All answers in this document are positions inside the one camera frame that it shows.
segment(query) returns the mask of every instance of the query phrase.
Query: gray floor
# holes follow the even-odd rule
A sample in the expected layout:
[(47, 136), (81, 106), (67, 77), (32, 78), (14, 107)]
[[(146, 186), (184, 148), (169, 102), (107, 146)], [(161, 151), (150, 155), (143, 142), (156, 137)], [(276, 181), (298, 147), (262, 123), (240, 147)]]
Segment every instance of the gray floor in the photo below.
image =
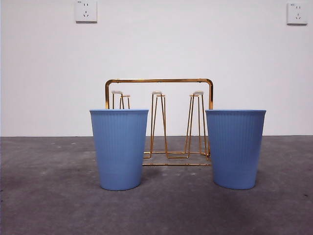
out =
[(1, 189), (2, 235), (309, 235), (313, 136), (264, 137), (249, 190), (211, 166), (145, 166), (127, 191), (99, 187), (92, 138), (1, 138)]

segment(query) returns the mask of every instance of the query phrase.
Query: wall outlet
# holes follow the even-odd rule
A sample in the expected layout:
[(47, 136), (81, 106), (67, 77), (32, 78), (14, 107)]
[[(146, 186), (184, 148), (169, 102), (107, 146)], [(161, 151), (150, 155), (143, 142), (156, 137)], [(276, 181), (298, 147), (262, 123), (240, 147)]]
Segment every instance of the wall outlet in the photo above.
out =
[(308, 13), (306, 2), (287, 3), (287, 24), (307, 24)]
[(97, 22), (97, 0), (76, 0), (76, 22)]

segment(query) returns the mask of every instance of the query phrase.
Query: white wall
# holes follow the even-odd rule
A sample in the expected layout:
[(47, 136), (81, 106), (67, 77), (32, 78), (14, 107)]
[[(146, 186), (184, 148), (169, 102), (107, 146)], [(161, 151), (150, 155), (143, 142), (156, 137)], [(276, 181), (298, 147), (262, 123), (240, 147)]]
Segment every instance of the white wall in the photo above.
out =
[[(307, 26), (286, 25), (285, 0), (98, 0), (97, 24), (76, 24), (74, 2), (1, 1), (2, 136), (90, 136), (107, 80), (196, 77), (215, 109), (266, 109), (264, 135), (313, 134), (312, 0)], [(206, 86), (118, 88), (133, 107), (166, 92), (168, 134), (184, 135)]]

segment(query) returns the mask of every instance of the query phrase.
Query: cup rim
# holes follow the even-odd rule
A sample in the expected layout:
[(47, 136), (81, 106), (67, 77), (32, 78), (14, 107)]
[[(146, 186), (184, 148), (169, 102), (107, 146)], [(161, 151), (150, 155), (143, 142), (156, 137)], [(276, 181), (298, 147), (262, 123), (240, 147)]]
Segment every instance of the cup rim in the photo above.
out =
[(90, 109), (90, 112), (146, 112), (149, 109)]
[(263, 109), (206, 109), (206, 112), (266, 112)]

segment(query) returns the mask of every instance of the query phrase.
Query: blue cup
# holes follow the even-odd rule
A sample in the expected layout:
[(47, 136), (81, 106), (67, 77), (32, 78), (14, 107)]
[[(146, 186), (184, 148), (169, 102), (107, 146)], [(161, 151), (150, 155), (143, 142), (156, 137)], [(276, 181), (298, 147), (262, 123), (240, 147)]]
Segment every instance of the blue cup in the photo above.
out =
[(254, 187), (266, 110), (205, 110), (213, 180), (231, 189)]
[(140, 184), (148, 109), (90, 110), (100, 185), (127, 190)]

